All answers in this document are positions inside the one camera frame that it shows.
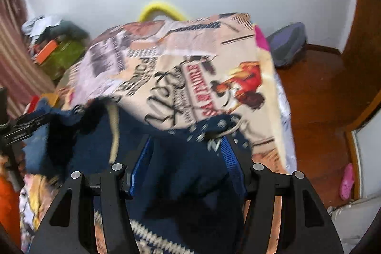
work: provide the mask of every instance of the bed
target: bed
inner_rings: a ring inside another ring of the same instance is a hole
[[[248,14],[110,28],[93,40],[57,92],[62,109],[78,109],[106,96],[163,130],[220,113],[244,118],[240,130],[251,143],[254,162],[274,172],[296,170],[287,98],[266,39]],[[57,191],[54,181],[26,178],[20,200],[23,251]],[[281,200],[276,199],[269,251],[276,249],[280,214]],[[99,219],[96,214],[98,251],[104,253]]]

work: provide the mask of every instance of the newspaper print blanket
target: newspaper print blanket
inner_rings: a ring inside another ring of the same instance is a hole
[[[91,43],[69,86],[69,108],[109,96],[165,130],[234,112],[253,153],[275,149],[248,14],[111,28]]]

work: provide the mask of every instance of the pink fabric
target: pink fabric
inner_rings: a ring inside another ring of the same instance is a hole
[[[269,44],[267,43],[266,37],[262,33],[258,25],[254,25],[255,38],[257,40],[257,45],[266,51],[270,51]]]

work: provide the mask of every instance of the wooden door frame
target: wooden door frame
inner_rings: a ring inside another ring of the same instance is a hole
[[[353,164],[354,173],[355,173],[355,183],[354,183],[354,199],[360,199],[360,158],[358,155],[358,149],[356,141],[354,140],[353,135],[356,130],[361,129],[372,117],[377,113],[381,107],[381,90],[377,93],[376,97],[372,100],[369,106],[360,114],[360,116],[351,124],[345,128],[345,136],[348,141],[349,152],[351,156],[351,162]]]

